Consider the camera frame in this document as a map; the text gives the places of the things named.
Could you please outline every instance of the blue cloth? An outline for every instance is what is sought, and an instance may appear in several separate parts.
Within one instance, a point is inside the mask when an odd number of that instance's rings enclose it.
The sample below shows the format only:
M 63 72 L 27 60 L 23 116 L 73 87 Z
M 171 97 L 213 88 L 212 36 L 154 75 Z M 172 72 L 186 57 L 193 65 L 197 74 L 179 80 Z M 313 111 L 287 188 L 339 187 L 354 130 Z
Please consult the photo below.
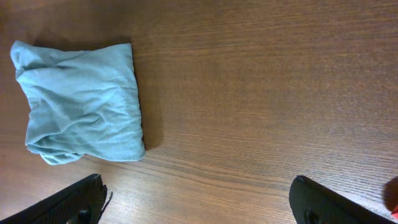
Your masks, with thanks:
M 84 154 L 144 157 L 131 44 L 63 52 L 15 41 L 11 58 L 31 112 L 25 144 L 51 165 Z

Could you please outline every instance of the wood grain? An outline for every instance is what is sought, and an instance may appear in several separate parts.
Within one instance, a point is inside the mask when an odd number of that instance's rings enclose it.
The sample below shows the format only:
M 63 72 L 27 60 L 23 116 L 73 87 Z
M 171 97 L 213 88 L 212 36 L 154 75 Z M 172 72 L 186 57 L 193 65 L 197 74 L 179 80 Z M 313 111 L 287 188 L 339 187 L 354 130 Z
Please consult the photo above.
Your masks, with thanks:
M 397 1 L 3 0 L 0 36 L 1 219 L 96 172 L 114 192 L 102 223 L 293 223 L 299 174 L 389 217 Z M 29 153 L 17 39 L 131 42 L 147 157 L 49 166 Z

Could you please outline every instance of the brown wooden surface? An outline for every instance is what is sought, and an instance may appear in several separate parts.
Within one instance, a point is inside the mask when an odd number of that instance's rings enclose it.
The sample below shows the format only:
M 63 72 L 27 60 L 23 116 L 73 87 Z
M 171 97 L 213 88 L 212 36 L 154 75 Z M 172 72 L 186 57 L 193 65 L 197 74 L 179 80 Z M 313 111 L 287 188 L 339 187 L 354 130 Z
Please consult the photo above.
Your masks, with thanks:
M 17 39 L 131 42 L 147 157 L 49 166 L 28 152 Z M 91 173 L 114 192 L 103 223 L 292 223 L 298 174 L 389 216 L 395 0 L 2 0 L 0 70 L 0 219 Z

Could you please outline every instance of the towel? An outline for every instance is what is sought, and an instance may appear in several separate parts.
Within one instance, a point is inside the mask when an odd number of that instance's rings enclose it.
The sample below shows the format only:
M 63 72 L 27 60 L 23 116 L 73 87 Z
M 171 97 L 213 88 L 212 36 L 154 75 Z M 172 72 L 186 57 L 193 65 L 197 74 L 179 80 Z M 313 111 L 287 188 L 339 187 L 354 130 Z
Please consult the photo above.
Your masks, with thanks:
M 51 165 L 84 154 L 121 162 L 144 157 L 131 44 L 64 52 L 17 40 L 11 58 L 31 109 L 30 152 Z

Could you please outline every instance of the light blue towel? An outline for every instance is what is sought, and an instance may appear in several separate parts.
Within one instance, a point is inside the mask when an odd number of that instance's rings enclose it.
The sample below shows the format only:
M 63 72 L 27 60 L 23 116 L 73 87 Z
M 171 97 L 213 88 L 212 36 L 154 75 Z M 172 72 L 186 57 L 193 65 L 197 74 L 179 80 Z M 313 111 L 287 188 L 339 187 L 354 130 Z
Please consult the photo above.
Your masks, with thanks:
M 11 58 L 31 112 L 25 144 L 51 165 L 90 154 L 144 157 L 131 44 L 63 52 L 15 41 Z

